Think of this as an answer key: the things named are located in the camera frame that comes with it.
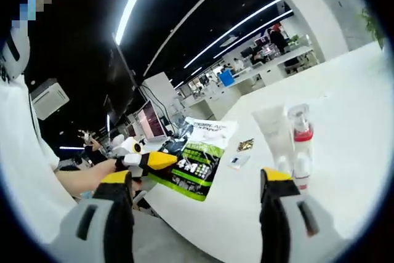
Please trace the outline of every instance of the white pillar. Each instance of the white pillar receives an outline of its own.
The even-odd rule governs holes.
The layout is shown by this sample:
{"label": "white pillar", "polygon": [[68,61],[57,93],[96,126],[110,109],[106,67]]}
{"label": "white pillar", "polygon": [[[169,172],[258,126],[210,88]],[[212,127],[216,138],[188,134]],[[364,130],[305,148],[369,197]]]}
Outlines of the white pillar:
{"label": "white pillar", "polygon": [[305,27],[320,62],[348,52],[337,19],[323,0],[285,0]]}

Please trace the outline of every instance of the black ceiling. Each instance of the black ceiling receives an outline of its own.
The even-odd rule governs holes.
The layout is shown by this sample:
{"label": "black ceiling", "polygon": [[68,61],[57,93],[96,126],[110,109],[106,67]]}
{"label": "black ceiling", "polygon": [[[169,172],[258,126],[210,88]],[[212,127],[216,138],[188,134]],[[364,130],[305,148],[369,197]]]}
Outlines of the black ceiling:
{"label": "black ceiling", "polygon": [[[199,0],[138,0],[124,32],[121,49],[130,69],[142,81],[154,54],[182,17]],[[198,67],[209,66],[222,49],[214,46],[186,70],[183,66],[233,25],[272,0],[206,0],[169,40],[150,68],[151,76],[165,71],[173,84]],[[26,83],[31,90],[47,78],[57,78],[70,101],[41,123],[53,148],[81,146],[77,129],[98,131],[105,125],[102,107],[105,69],[111,34],[115,33],[127,0],[52,0],[31,23],[31,58]],[[267,9],[232,32],[247,34],[278,15]]]}

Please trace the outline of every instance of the snack bag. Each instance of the snack bag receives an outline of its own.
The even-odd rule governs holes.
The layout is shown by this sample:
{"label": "snack bag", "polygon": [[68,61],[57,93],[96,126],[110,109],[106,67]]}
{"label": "snack bag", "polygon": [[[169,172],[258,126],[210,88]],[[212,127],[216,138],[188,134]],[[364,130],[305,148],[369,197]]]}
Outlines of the snack bag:
{"label": "snack bag", "polygon": [[235,129],[233,121],[187,117],[178,136],[167,141],[161,149],[178,156],[178,162],[159,171],[150,171],[149,176],[194,200],[204,201]]}

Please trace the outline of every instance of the cable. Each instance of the cable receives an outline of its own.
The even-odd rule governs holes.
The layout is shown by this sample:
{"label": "cable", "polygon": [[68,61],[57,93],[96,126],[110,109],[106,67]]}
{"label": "cable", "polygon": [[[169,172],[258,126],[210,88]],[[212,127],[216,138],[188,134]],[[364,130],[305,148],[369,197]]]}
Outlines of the cable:
{"label": "cable", "polygon": [[168,122],[170,123],[170,125],[171,125],[171,127],[172,127],[172,130],[173,130],[174,133],[175,133],[175,128],[174,128],[174,125],[172,124],[172,121],[171,121],[171,119],[170,119],[170,116],[168,116],[168,112],[167,112],[166,106],[164,106],[164,104],[163,104],[162,102],[160,102],[160,100],[157,98],[157,96],[155,96],[155,94],[152,92],[152,90],[151,90],[149,87],[144,86],[143,84],[141,84],[141,86],[143,86],[145,89],[148,89],[148,90],[150,91],[150,93],[152,94],[152,96],[163,106],[164,110],[166,111],[165,113],[163,112],[163,109],[161,109],[155,102],[153,102],[153,103],[155,103],[156,106],[159,107],[159,109],[160,109],[160,111],[163,113],[164,117],[167,116]]}

